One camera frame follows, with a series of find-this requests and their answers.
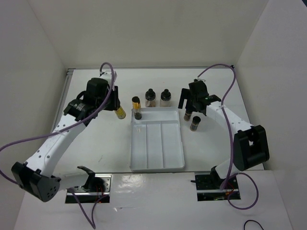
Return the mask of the yellow oil bottle tan cap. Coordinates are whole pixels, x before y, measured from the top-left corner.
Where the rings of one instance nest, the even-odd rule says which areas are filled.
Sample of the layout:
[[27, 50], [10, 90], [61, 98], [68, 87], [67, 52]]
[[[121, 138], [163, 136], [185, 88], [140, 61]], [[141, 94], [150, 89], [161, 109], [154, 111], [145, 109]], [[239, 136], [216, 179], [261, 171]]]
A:
[[124, 119], [126, 117], [126, 112], [121, 106], [115, 111], [115, 114], [118, 119]]

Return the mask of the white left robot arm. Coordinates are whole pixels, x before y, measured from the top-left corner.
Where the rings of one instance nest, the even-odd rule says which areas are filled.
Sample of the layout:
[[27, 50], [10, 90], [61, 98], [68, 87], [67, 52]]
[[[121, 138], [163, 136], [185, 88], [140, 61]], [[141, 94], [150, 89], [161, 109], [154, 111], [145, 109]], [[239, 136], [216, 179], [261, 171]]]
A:
[[116, 111], [119, 107], [118, 87], [115, 86], [114, 78], [90, 79], [86, 90], [64, 109], [53, 135], [24, 163], [16, 162], [12, 166], [17, 184], [43, 202], [51, 200], [60, 190], [79, 186], [88, 192], [96, 185], [101, 185], [103, 181], [85, 166], [78, 166], [82, 173], [77, 174], [55, 176], [53, 172], [71, 143], [100, 111]]

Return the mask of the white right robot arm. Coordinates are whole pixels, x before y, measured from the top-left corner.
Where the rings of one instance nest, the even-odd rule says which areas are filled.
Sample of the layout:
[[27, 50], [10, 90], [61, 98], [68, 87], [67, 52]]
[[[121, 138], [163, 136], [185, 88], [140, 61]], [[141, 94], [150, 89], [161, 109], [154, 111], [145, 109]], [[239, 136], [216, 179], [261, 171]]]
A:
[[223, 187], [227, 178], [269, 160], [269, 147], [263, 126], [254, 126], [244, 121], [227, 108], [216, 95], [210, 95], [201, 80], [189, 83], [181, 90], [178, 108], [186, 102], [186, 113], [202, 113], [225, 128], [230, 135], [231, 156], [223, 163], [212, 167], [210, 183], [215, 188]]

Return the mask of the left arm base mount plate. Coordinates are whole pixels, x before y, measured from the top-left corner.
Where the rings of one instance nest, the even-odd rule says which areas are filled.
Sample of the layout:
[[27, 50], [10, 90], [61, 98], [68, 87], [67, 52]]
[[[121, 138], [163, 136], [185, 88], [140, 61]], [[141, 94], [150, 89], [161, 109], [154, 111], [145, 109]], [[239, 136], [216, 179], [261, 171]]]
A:
[[73, 187], [73, 192], [79, 199], [81, 204], [94, 204], [96, 201], [99, 203], [110, 202], [110, 190], [112, 174], [97, 174], [96, 178], [98, 183], [91, 188], [85, 189], [83, 186]]

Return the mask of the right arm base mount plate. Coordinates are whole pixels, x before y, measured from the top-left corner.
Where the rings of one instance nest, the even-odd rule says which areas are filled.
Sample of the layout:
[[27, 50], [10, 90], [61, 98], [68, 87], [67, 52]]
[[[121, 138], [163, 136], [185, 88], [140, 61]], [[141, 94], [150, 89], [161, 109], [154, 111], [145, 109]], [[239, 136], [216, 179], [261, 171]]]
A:
[[220, 190], [216, 186], [208, 173], [196, 173], [195, 178], [191, 180], [196, 186], [197, 200], [200, 201], [220, 201], [227, 200], [240, 200], [239, 186], [236, 177], [229, 180], [226, 188]]

